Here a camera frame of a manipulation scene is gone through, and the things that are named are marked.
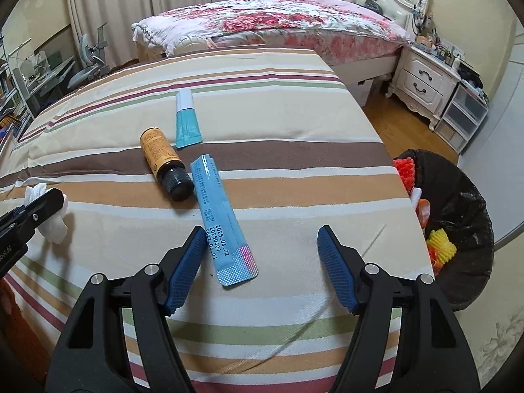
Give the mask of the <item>yellow foam net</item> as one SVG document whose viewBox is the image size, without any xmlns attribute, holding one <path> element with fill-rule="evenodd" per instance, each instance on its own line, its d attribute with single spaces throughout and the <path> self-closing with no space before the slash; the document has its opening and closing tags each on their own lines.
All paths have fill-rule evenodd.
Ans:
<svg viewBox="0 0 524 393">
<path fill-rule="evenodd" d="M 432 230 L 426 240 L 426 246 L 433 263 L 446 264 L 457 253 L 457 247 L 443 229 Z"/>
</svg>

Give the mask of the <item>orange plastic wrapper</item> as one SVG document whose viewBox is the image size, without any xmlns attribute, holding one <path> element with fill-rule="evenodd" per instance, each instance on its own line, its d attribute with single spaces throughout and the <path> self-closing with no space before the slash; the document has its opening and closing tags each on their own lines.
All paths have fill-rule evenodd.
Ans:
<svg viewBox="0 0 524 393">
<path fill-rule="evenodd" d="M 431 215 L 431 203 L 427 199 L 420 199 L 416 208 L 416 214 L 421 228 L 426 228 Z"/>
</svg>

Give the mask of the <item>amber bottle black cap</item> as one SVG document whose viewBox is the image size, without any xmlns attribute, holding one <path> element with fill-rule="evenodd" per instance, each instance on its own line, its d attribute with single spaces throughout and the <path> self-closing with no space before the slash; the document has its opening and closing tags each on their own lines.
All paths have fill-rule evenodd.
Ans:
<svg viewBox="0 0 524 393">
<path fill-rule="evenodd" d="M 194 183 L 162 130 L 149 128 L 140 136 L 140 146 L 157 182 L 173 201 L 184 201 L 194 192 Z"/>
</svg>

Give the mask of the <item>white green tube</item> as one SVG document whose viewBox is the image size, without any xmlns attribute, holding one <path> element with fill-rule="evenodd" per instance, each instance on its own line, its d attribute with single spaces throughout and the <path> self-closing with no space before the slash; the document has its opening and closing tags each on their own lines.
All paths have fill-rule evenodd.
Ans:
<svg viewBox="0 0 524 393">
<path fill-rule="evenodd" d="M 412 208 L 414 210 L 416 210 L 418 207 L 418 203 L 421 199 L 421 195 L 422 195 L 422 189 L 414 186 L 409 196 Z"/>
</svg>

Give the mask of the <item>long blue sachet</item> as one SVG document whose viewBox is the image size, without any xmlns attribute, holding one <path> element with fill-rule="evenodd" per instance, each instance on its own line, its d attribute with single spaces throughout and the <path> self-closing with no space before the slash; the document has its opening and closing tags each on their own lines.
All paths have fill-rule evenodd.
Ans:
<svg viewBox="0 0 524 393">
<path fill-rule="evenodd" d="M 256 278 L 257 264 L 222 185 L 215 161 L 203 154 L 191 163 L 191 172 L 218 282 L 229 288 Z"/>
</svg>

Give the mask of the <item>red foam net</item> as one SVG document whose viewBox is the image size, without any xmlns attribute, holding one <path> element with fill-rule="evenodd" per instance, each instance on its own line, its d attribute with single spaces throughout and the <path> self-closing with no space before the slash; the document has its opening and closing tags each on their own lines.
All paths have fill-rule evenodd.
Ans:
<svg viewBox="0 0 524 393">
<path fill-rule="evenodd" d="M 415 187 L 416 181 L 414 160 L 411 157 L 397 158 L 393 160 L 393 166 L 396 168 L 408 195 L 410 195 Z"/>
</svg>

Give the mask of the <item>teal white tube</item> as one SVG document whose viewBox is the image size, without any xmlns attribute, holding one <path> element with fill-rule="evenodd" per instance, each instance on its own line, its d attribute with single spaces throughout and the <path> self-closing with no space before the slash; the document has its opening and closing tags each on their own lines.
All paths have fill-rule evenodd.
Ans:
<svg viewBox="0 0 524 393">
<path fill-rule="evenodd" d="M 202 143 L 202 133 L 198 124 L 192 90 L 178 90 L 176 97 L 176 142 L 177 149 Z"/>
</svg>

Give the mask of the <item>black trash bin with bag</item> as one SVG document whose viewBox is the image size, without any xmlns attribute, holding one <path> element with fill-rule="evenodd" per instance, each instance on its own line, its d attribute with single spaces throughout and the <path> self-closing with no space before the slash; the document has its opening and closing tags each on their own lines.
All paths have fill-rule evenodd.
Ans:
<svg viewBox="0 0 524 393">
<path fill-rule="evenodd" d="M 398 156 L 415 165 L 415 186 L 431 204 L 425 233 L 443 229 L 457 247 L 436 280 L 454 311 L 466 309 L 489 282 L 494 262 L 494 233 L 487 203 L 473 182 L 445 157 L 423 149 Z"/>
</svg>

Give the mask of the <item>desk with clutter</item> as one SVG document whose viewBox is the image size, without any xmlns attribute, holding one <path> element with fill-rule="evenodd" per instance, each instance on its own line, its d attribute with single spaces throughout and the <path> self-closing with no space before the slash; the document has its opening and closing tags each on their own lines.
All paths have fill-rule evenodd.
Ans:
<svg viewBox="0 0 524 393">
<path fill-rule="evenodd" d="M 20 58 L 21 48 L 30 41 L 27 39 L 8 52 L 1 33 L 1 139 L 7 139 L 10 133 L 14 139 L 20 139 L 47 106 L 48 99 L 60 100 L 61 84 L 76 65 L 75 57 L 70 56 L 52 66 L 43 51 Z"/>
</svg>

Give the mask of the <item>plastic drawer unit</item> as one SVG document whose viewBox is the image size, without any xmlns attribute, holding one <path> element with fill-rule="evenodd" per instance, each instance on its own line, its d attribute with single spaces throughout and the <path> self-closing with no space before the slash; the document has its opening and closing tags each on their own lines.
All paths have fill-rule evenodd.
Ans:
<svg viewBox="0 0 524 393">
<path fill-rule="evenodd" d="M 483 90 L 460 81 L 443 110 L 434 132 L 457 154 L 470 143 L 489 111 Z"/>
</svg>

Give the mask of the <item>striped bed cover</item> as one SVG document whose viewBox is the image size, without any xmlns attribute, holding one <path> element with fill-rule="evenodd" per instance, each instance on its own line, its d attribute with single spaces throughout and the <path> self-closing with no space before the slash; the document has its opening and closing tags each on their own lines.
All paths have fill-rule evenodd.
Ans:
<svg viewBox="0 0 524 393">
<path fill-rule="evenodd" d="M 350 92 L 313 52 L 201 52 L 85 86 L 33 121 L 1 164 L 1 209 L 66 194 L 66 238 L 35 234 L 6 274 L 13 332 L 51 355 L 92 274 L 136 273 L 196 225 L 211 245 L 168 319 L 199 392 L 325 392 L 355 318 L 316 238 L 364 261 L 431 269 L 408 193 Z"/>
</svg>

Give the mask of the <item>white nightstand with drawers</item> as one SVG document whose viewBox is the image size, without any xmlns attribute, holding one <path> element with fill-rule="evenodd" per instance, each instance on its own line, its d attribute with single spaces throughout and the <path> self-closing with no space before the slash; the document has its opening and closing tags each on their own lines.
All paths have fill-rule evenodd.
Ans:
<svg viewBox="0 0 524 393">
<path fill-rule="evenodd" d="M 434 131 L 460 82 L 458 72 L 414 45 L 405 45 L 385 96 L 396 95 Z"/>
</svg>

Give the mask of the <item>white cardboard box under bed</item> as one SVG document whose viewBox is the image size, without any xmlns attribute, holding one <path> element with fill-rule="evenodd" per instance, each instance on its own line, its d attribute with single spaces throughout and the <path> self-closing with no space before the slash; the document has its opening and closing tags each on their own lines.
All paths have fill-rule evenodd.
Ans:
<svg viewBox="0 0 524 393">
<path fill-rule="evenodd" d="M 364 107 L 367 104 L 373 83 L 373 79 L 368 79 L 352 85 L 351 94 L 360 107 Z"/>
</svg>

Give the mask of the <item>clutter on nightstand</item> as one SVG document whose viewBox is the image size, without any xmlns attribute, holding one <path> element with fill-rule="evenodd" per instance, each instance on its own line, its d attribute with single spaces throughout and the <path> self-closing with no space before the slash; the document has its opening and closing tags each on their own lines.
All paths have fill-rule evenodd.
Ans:
<svg viewBox="0 0 524 393">
<path fill-rule="evenodd" d="M 468 64 L 464 52 L 451 42 L 441 38 L 437 29 L 432 27 L 433 18 L 427 11 L 427 0 L 420 0 L 412 8 L 412 29 L 416 33 L 412 44 L 438 60 L 451 66 L 461 79 L 475 90 L 483 90 L 480 75 Z"/>
</svg>

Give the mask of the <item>bed with floral quilt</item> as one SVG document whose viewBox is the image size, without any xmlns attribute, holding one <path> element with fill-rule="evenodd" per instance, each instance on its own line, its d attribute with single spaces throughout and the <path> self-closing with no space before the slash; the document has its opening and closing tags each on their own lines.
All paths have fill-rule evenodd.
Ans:
<svg viewBox="0 0 524 393">
<path fill-rule="evenodd" d="M 345 84 L 393 73 L 414 36 L 408 20 L 342 0 L 225 0 L 165 11 L 131 29 L 142 61 L 241 46 L 307 49 Z"/>
</svg>

